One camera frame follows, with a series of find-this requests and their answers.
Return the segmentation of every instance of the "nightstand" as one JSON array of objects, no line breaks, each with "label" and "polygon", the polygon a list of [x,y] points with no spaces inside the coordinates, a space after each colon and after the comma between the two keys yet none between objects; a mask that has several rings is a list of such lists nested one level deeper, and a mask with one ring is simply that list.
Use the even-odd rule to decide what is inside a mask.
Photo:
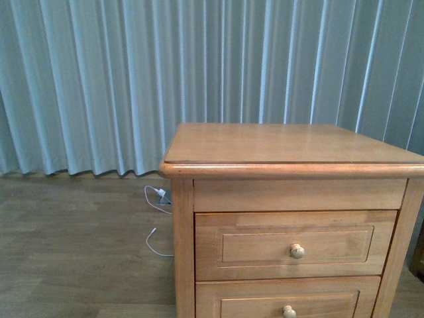
[{"label": "nightstand", "polygon": [[424,157],[330,125],[185,123],[171,179],[178,318],[387,318]]}]

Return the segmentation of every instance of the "floor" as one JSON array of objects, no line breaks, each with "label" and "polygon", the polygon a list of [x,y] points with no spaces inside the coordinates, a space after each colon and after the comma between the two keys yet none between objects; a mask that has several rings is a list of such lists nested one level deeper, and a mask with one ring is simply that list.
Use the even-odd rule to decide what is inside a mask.
[{"label": "floor", "polygon": [[[172,218],[146,204],[145,178],[0,178],[0,317],[175,317]],[[154,193],[150,199],[155,200]],[[424,317],[406,268],[391,318]]]}]

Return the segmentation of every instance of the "drawer knob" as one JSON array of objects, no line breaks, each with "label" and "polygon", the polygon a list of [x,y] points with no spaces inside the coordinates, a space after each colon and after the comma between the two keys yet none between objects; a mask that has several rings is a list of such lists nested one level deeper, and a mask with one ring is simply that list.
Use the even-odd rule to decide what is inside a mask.
[{"label": "drawer knob", "polygon": [[292,258],[298,260],[305,256],[305,249],[299,244],[293,244],[290,248],[290,255]]},{"label": "drawer knob", "polygon": [[296,312],[292,309],[291,306],[285,306],[283,308],[283,317],[284,318],[296,318]]}]

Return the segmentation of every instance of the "drawer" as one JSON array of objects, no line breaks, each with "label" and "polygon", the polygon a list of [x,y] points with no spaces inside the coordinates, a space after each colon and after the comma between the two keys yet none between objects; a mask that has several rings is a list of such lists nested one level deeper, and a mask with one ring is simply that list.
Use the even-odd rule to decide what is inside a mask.
[{"label": "drawer", "polygon": [[[379,275],[396,215],[395,210],[196,213],[196,280]],[[303,257],[293,257],[293,244],[305,250]]]},{"label": "drawer", "polygon": [[380,278],[321,278],[196,283],[196,317],[283,318],[291,306],[298,318],[371,317]]}]

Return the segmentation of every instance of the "charging cable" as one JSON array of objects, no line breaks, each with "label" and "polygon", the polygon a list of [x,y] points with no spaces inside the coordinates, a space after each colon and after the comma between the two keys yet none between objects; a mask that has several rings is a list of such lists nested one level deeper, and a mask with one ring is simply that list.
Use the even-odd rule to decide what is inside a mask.
[{"label": "charging cable", "polygon": [[155,206],[155,205],[153,205],[153,204],[151,204],[151,202],[148,200],[148,197],[147,197],[147,189],[152,189],[152,190],[154,190],[160,197],[164,197],[165,199],[166,199],[166,201],[168,201],[169,203],[171,203],[171,201],[170,200],[168,200],[166,197],[165,197],[165,190],[163,190],[163,189],[156,189],[155,187],[151,187],[151,186],[149,186],[149,185],[146,185],[145,187],[144,187],[144,195],[146,196],[146,201],[147,201],[147,203],[151,206],[151,207],[154,207],[156,210],[159,210],[159,211],[161,211],[161,212],[163,212],[163,213],[166,213],[166,214],[172,214],[171,212],[168,212],[168,211],[165,211],[165,210],[163,210],[163,209],[161,209],[161,208],[159,208],[159,207],[157,207],[157,206]]},{"label": "charging cable", "polygon": [[159,252],[156,252],[150,245],[149,245],[149,243],[148,243],[148,239],[153,235],[153,233],[156,231],[156,227],[154,228],[154,229],[152,229],[152,232],[150,232],[150,234],[147,236],[147,238],[146,238],[146,244],[147,244],[147,246],[149,247],[149,249],[153,252],[153,253],[155,253],[155,254],[157,254],[157,255],[159,255],[159,256],[165,256],[165,257],[173,257],[174,255],[168,255],[168,254],[161,254],[161,253],[159,253]]},{"label": "charging cable", "polygon": [[[147,189],[152,189],[153,191],[155,191],[161,198],[165,198],[166,199],[166,201],[168,201],[169,203],[171,203],[172,204],[172,202],[167,198],[167,197],[165,197],[165,194],[166,194],[166,191],[165,190],[163,190],[163,189],[156,189],[155,187],[151,187],[150,185],[146,185],[145,187],[144,187],[144,195],[146,196],[146,201],[147,201],[147,203],[151,206],[151,207],[154,207],[156,210],[159,210],[159,211],[161,211],[161,212],[163,212],[163,213],[166,213],[166,214],[172,214],[171,212],[168,212],[168,211],[165,211],[165,210],[163,210],[163,209],[161,209],[161,208],[159,208],[159,207],[157,207],[157,206],[155,206],[155,205],[153,205],[153,204],[151,204],[151,202],[148,200],[148,197],[147,197]],[[159,252],[156,252],[151,246],[150,246],[150,244],[148,243],[148,239],[153,235],[153,233],[156,231],[156,227],[154,228],[154,229],[152,229],[152,232],[150,232],[150,234],[147,236],[147,238],[146,238],[146,245],[149,247],[149,249],[153,252],[153,253],[155,253],[155,254],[157,254],[157,255],[159,255],[159,256],[165,256],[165,257],[173,257],[174,255],[171,255],[171,254],[162,254],[162,253],[159,253]]]}]

